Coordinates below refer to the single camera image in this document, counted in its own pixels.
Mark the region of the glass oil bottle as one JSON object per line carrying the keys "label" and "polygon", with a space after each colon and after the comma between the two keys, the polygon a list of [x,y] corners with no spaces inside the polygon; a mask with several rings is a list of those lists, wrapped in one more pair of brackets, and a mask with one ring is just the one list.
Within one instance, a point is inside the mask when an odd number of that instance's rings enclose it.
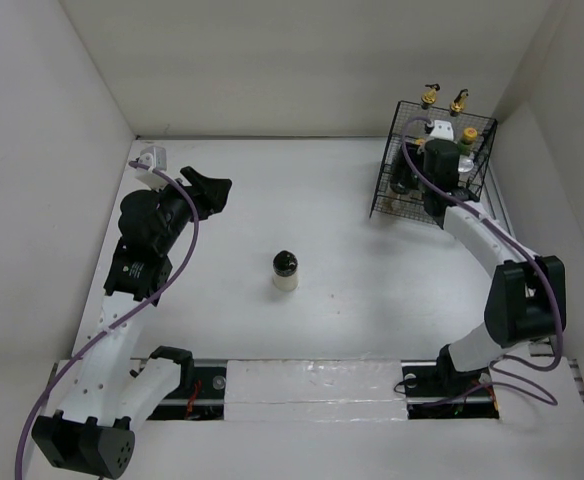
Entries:
{"label": "glass oil bottle", "polygon": [[426,84],[426,90],[421,95],[420,108],[422,110],[429,110],[436,102],[440,85],[438,83]]}
{"label": "glass oil bottle", "polygon": [[469,97],[469,90],[462,89],[449,104],[448,112],[451,117],[458,117],[466,108],[466,101]]}

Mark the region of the blue label silver cap jar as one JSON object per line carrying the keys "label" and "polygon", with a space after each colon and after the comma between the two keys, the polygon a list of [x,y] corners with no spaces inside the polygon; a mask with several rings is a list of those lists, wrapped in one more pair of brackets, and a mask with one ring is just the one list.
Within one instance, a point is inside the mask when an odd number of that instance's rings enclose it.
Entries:
{"label": "blue label silver cap jar", "polygon": [[461,155],[458,163],[458,172],[460,175],[469,174],[473,171],[475,166],[474,157],[472,155]]}

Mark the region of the yellow cap sauce bottle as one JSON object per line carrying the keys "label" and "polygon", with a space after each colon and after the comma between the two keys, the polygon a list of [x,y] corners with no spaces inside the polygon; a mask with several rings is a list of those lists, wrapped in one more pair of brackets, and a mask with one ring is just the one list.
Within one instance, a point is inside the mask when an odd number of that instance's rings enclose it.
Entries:
{"label": "yellow cap sauce bottle", "polygon": [[407,195],[418,189],[418,178],[403,158],[393,162],[389,186],[398,195]]}
{"label": "yellow cap sauce bottle", "polygon": [[478,131],[474,127],[464,128],[457,142],[461,154],[469,156],[477,139]]}

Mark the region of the brown spice jar black cap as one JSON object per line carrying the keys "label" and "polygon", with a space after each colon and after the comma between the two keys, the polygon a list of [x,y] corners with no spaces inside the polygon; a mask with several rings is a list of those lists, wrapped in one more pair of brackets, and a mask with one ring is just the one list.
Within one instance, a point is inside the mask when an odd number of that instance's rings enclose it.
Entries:
{"label": "brown spice jar black cap", "polygon": [[393,210],[402,208],[416,208],[422,205],[422,198],[420,195],[398,195],[389,197],[388,202]]}

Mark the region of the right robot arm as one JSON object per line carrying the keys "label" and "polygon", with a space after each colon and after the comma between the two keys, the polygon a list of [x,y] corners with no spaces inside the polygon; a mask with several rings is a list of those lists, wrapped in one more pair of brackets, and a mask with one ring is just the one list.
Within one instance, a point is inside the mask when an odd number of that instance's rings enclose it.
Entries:
{"label": "right robot arm", "polygon": [[558,367],[566,327],[566,272],[556,256],[540,256],[515,240],[457,184],[458,146],[434,138],[401,145],[406,166],[419,180],[426,213],[473,255],[491,277],[481,323],[443,346],[434,381],[455,394],[470,379],[503,360],[532,370]]}

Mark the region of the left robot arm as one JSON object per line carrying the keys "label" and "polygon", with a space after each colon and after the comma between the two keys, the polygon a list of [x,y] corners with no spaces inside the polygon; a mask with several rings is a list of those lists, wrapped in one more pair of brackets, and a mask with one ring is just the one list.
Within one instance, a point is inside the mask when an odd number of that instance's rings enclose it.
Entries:
{"label": "left robot arm", "polygon": [[159,346],[136,375],[129,372],[135,346],[161,295],[183,273],[169,252],[187,225],[195,230],[227,204],[232,182],[181,169],[177,181],[139,161],[132,167],[145,188],[120,204],[120,238],[104,284],[96,332],[62,368],[80,366],[71,389],[52,415],[38,415],[31,436],[58,469],[118,479],[132,458],[136,433],[168,395],[196,391],[190,351]]}

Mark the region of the white spice jar black cap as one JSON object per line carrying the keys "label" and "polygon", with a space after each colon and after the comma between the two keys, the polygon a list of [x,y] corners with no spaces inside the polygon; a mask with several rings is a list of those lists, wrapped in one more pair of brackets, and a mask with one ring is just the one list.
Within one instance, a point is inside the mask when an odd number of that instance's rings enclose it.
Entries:
{"label": "white spice jar black cap", "polygon": [[298,287],[298,259],[288,250],[275,255],[272,262],[273,284],[283,292],[292,292]]}

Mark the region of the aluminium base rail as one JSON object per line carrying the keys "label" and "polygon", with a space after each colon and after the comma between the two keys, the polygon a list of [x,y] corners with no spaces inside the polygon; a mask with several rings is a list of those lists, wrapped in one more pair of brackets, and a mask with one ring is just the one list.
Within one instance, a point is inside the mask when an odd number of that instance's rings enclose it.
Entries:
{"label": "aluminium base rail", "polygon": [[431,361],[206,360],[180,365],[168,358],[100,363],[85,358],[61,366],[46,414],[74,426],[138,432],[155,424],[391,423],[426,417],[494,418],[482,390],[468,400],[440,405],[445,392],[431,386]]}

